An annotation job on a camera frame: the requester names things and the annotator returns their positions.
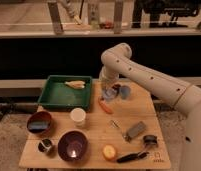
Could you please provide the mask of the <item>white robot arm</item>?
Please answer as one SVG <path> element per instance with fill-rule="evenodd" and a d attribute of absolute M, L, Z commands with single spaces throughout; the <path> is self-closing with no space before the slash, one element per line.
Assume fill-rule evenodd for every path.
<path fill-rule="evenodd" d="M 185 141 L 179 171 L 201 171 L 201 88 L 181 79 L 145 67 L 131 60 L 127 43 L 117 44 L 101 54 L 102 88 L 111 87 L 123 75 L 167 105 L 187 116 Z"/>

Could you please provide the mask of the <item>translucent grey gripper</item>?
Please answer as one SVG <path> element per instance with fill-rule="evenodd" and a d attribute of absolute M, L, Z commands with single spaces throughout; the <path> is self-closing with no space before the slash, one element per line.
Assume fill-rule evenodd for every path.
<path fill-rule="evenodd" d="M 118 81 L 119 74 L 114 70 L 103 66 L 100 74 L 99 80 L 101 81 L 102 97 L 104 100 L 113 100 L 118 91 L 113 89 L 113 85 Z"/>

